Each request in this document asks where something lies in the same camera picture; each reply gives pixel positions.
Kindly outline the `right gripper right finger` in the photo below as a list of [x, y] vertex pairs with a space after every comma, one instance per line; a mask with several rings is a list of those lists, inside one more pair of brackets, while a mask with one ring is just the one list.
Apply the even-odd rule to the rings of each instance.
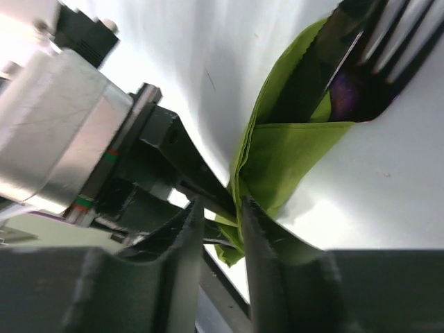
[[320, 250], [250, 197], [241, 226], [255, 332], [442, 332], [442, 250]]

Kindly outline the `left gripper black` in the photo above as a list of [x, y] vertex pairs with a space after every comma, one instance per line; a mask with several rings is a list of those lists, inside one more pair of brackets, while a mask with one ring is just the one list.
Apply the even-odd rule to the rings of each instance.
[[158, 87], [127, 94], [101, 73], [110, 19], [60, 1], [1, 2], [1, 221], [47, 215], [89, 225]]

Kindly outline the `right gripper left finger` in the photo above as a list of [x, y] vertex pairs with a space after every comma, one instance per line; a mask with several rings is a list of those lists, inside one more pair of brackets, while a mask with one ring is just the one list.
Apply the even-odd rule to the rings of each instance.
[[195, 199], [137, 245], [1, 250], [2, 332], [193, 332], [204, 214]]

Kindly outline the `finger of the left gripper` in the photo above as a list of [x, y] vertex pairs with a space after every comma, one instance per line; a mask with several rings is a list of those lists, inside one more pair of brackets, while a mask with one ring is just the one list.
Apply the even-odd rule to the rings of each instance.
[[94, 209], [95, 223], [126, 234], [150, 234], [183, 211], [121, 178], [101, 190]]
[[235, 220], [230, 193], [207, 165], [175, 112], [155, 106], [139, 140], [155, 153], [175, 189], [189, 199], [200, 196], [206, 209]]

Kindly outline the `green paper napkin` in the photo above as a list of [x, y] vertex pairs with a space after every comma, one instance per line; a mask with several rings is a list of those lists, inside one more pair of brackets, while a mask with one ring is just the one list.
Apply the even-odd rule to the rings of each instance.
[[236, 217], [216, 217], [221, 232], [233, 244], [217, 246], [219, 259], [232, 266], [244, 257], [241, 199], [253, 197], [272, 218], [292, 195], [298, 183], [352, 127], [349, 121], [330, 122], [330, 96], [318, 104], [307, 123], [264, 124], [291, 70], [319, 32], [324, 19], [306, 27], [277, 59], [262, 85], [248, 125], [230, 163], [228, 191]]

